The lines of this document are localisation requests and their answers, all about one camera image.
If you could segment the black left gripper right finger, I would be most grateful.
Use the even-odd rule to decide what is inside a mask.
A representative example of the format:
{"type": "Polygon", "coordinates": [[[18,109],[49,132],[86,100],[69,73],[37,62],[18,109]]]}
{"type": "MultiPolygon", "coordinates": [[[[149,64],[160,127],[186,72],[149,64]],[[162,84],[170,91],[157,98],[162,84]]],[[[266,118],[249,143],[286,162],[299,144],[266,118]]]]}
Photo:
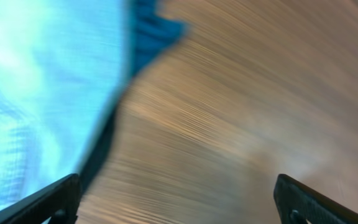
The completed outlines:
{"type": "Polygon", "coordinates": [[[358,224],[358,213],[286,174],[278,175],[273,197],[282,224],[358,224]]]}

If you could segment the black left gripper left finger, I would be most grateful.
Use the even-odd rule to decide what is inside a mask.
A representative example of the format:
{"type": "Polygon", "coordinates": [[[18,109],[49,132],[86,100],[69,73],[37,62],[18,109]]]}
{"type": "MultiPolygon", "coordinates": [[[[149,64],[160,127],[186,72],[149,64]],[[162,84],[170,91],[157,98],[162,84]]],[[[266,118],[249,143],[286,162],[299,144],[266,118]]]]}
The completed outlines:
{"type": "Polygon", "coordinates": [[[0,211],[0,224],[74,224],[81,200],[78,174],[66,177],[0,211]]]}

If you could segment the light blue denim shorts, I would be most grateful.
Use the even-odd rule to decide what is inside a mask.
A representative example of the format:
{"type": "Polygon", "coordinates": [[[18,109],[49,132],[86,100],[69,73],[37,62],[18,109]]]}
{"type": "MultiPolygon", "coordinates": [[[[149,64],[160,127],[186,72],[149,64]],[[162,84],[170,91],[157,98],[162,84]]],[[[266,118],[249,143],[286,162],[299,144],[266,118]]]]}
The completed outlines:
{"type": "Polygon", "coordinates": [[[0,0],[0,210],[78,173],[126,82],[124,0],[0,0]]]}

